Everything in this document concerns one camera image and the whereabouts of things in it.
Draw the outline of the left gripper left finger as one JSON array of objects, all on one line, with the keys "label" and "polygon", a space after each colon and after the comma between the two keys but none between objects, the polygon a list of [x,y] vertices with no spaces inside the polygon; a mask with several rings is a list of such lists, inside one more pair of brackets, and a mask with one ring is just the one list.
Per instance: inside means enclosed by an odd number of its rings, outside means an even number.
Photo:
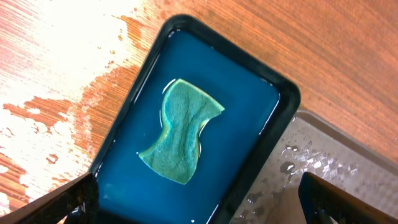
[{"label": "left gripper left finger", "polygon": [[94,223],[99,190],[88,172],[37,200],[1,217],[1,223]]}]

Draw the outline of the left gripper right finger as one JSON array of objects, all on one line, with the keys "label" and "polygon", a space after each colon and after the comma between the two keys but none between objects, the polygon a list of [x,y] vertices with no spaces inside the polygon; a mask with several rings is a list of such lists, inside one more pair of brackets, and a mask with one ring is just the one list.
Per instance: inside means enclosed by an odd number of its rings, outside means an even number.
[{"label": "left gripper right finger", "polygon": [[298,197],[307,223],[389,223],[397,219],[311,172],[304,172]]}]

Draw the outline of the green yellow sponge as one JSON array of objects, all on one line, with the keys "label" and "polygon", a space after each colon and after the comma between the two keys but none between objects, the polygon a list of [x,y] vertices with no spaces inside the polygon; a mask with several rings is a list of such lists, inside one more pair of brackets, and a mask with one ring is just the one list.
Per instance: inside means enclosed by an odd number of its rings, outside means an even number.
[{"label": "green yellow sponge", "polygon": [[212,96],[183,80],[173,81],[160,109],[162,131],[139,158],[161,177],[185,185],[193,177],[201,154],[200,134],[225,110]]}]

